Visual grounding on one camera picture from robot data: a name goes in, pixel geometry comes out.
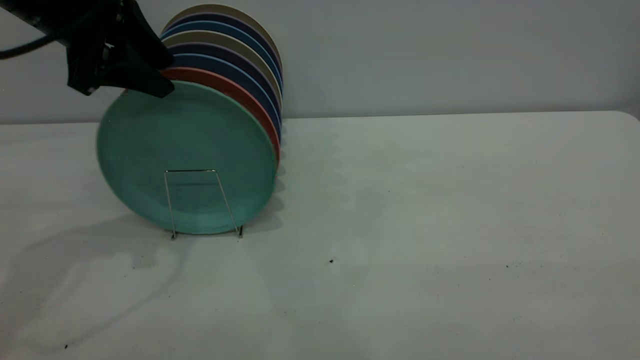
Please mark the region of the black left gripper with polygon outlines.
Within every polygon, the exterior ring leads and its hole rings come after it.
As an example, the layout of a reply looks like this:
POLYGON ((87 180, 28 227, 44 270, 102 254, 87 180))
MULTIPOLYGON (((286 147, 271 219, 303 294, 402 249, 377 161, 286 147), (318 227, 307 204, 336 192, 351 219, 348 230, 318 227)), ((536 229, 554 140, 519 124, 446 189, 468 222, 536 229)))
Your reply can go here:
POLYGON ((175 86, 160 71, 172 53, 148 24, 136 0, 100 0, 67 47, 67 85, 86 96, 100 87, 164 98, 175 86), (131 66, 131 44, 147 65, 131 66))

